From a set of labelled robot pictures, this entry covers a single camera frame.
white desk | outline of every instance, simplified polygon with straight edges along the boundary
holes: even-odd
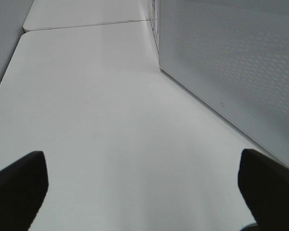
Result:
[[[147,22],[27,33],[0,85],[0,169],[46,155],[32,231],[238,231],[243,148],[160,73]]]
[[[148,19],[147,0],[34,0],[25,31]]]

metal mesh panel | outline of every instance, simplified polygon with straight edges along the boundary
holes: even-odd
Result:
[[[289,1],[162,0],[160,20],[161,68],[217,110],[207,94],[225,97],[222,114],[272,152],[250,123],[289,142]]]

desk surface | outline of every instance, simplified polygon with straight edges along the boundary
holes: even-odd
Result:
[[[0,169],[45,152],[32,231],[221,230],[252,223],[241,133],[161,73],[148,22],[30,32],[0,85]]]
[[[148,19],[147,0],[34,0],[25,31]]]

white privacy screen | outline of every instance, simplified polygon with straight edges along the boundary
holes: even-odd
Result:
[[[160,0],[159,23],[161,68],[289,165],[289,0]]]

white wall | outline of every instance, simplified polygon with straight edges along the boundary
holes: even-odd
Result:
[[[33,0],[0,0],[0,80],[11,59]]]

